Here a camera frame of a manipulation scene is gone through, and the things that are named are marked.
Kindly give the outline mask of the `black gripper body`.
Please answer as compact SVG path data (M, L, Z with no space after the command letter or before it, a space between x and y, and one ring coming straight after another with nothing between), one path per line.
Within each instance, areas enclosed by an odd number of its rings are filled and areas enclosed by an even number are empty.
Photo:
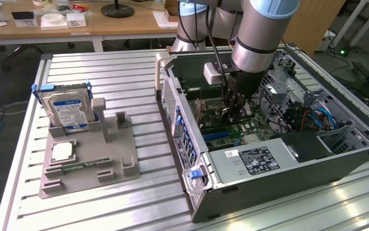
M265 71L257 73L237 71L229 74L223 96L223 102L228 108L225 114L228 122L236 122L241 119L243 107L259 90L264 74Z

